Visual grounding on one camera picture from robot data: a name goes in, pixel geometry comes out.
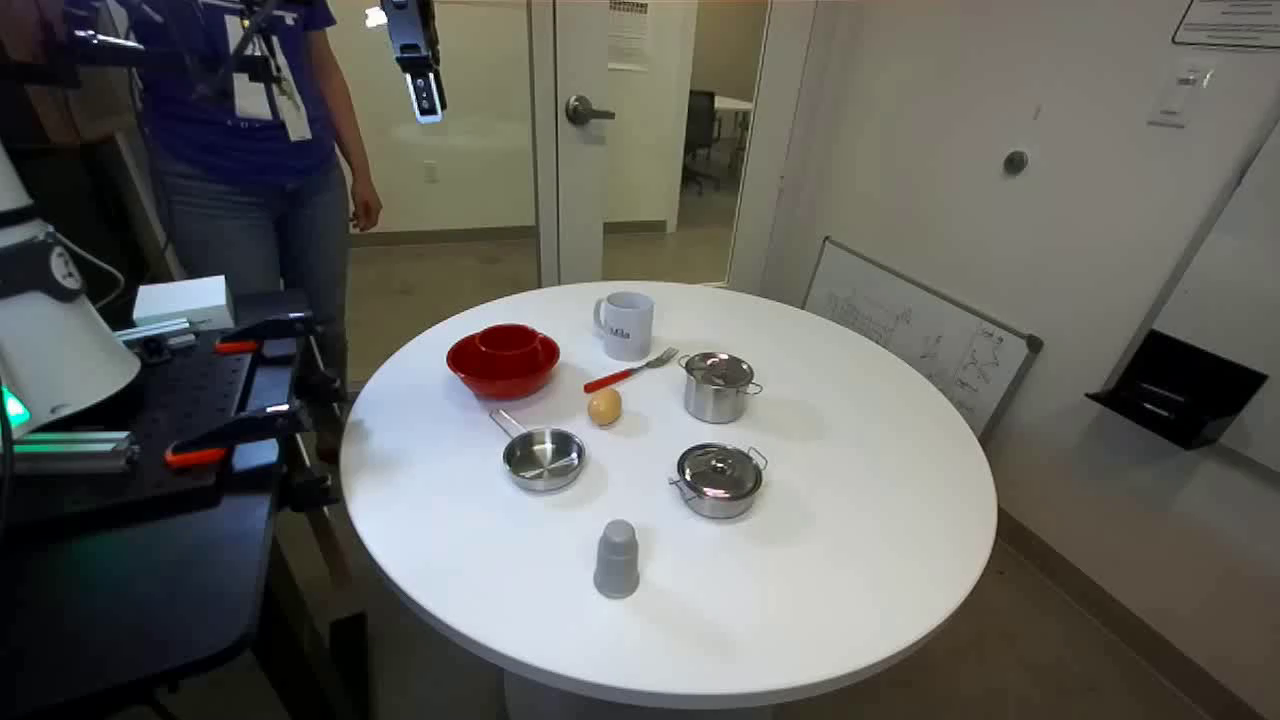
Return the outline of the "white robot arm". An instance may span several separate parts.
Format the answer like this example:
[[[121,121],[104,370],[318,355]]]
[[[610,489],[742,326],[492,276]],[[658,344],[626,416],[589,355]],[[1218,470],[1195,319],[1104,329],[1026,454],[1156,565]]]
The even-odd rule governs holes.
[[[36,214],[0,148],[0,370],[17,436],[112,401],[139,359],[84,296],[70,241]]]

